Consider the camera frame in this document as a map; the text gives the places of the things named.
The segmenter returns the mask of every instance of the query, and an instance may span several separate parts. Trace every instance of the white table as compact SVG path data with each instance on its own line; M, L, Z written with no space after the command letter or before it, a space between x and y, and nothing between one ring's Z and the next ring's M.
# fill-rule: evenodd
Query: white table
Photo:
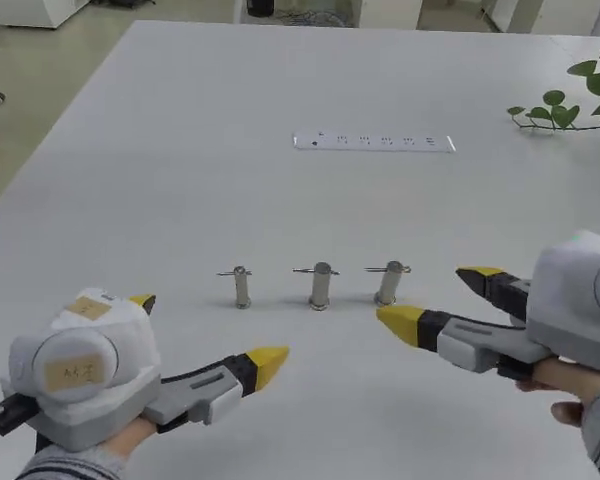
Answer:
M165 373L291 356L223 423L149 441L133 480L596 479L556 396L407 348L363 271L402 260L404 301L505 321L458 265L528 275L544 246L600 233L600 133L527 135L504 113L557 85L588 98L571 63L549 37L136 23L0 199L0 373L81 288L155 292ZM458 153L295 151L303 127ZM319 260L342 272L321 313L291 273ZM246 311L214 276L238 264ZM0 479L32 450L26 428L0 438Z

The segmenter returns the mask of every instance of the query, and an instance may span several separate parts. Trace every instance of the green plant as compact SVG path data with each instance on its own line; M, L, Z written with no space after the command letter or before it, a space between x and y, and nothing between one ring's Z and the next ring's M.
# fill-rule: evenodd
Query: green plant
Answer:
M600 72L596 72L598 60L587 60L586 62L578 63L572 66L567 73L578 77L584 77L587 83L587 89L594 95L600 97ZM523 116L529 120L529 123L521 123L520 115L527 111L524 107L511 107L507 113L511 115L511 119L520 128L537 128L541 130L599 130L599 126L591 127L576 127L574 121L580 114L580 106L574 105L568 108L564 105L566 95L561 90L550 90L542 97L545 106L533 107L528 113ZM600 117L600 105L591 113L592 117ZM550 125L539 125L536 120L546 120L551 122Z

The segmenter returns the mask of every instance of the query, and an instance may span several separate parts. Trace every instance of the floor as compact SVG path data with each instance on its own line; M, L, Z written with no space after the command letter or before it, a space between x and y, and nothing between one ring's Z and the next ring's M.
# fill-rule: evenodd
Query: floor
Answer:
M281 1L270 23L351 23L351 11L343 0ZM308 7L328 14L318 12L308 19L298 13ZM0 27L0 91L7 95L0 105L0 192L134 20L231 23L233 17L233 0L158 0L134 11L89 5L55 32ZM489 31L479 7L462 1L449 8L438 0L425 0L420 28Z

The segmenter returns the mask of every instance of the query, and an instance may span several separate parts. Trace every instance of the gray gripper body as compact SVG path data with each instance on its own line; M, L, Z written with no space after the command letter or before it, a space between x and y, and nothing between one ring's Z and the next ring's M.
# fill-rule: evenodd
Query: gray gripper body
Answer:
M219 366L191 378L172 383L163 383L160 395L149 403L142 416L158 425L165 425L183 413L188 413L190 422L212 423L211 405L221 397L236 392L242 397L242 385L228 368Z
M495 368L501 355L532 364L554 354L529 340L523 328L452 318L438 335L438 355L460 368L483 373Z

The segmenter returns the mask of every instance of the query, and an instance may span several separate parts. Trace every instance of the label sticker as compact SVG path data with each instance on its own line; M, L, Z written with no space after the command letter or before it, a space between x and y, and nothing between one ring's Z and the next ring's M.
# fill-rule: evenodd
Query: label sticker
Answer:
M94 321L111 310L111 305L96 302L91 298L80 297L73 305L68 306L67 310Z
M66 358L44 366L50 393L104 382L104 362L98 354Z

